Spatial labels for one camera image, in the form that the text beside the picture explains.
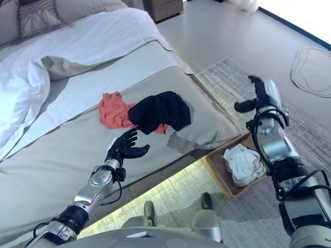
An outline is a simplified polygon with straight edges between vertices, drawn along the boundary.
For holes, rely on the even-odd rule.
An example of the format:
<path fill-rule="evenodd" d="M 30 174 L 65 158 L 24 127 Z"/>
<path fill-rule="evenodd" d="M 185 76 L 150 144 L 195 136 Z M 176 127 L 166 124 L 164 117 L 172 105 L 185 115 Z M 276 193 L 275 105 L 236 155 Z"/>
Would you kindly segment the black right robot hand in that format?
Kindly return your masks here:
<path fill-rule="evenodd" d="M 254 85 L 256 98 L 244 102 L 235 102 L 234 109 L 239 113 L 246 113 L 252 110 L 272 106 L 281 108 L 281 98 L 275 82 L 271 79 L 262 80 L 261 78 L 249 75 L 248 79 Z"/>

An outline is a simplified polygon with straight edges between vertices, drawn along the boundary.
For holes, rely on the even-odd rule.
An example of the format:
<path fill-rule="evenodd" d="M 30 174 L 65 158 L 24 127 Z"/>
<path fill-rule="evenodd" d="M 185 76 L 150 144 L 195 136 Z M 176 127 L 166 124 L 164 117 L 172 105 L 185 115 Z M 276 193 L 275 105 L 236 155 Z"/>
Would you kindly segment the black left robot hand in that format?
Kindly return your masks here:
<path fill-rule="evenodd" d="M 138 131 L 137 128 L 132 128 L 120 137 L 114 139 L 110 148 L 107 150 L 105 161 L 116 160 L 119 166 L 122 167 L 125 159 L 137 159 L 146 155 L 150 149 L 147 144 L 142 147 L 136 146 Z"/>

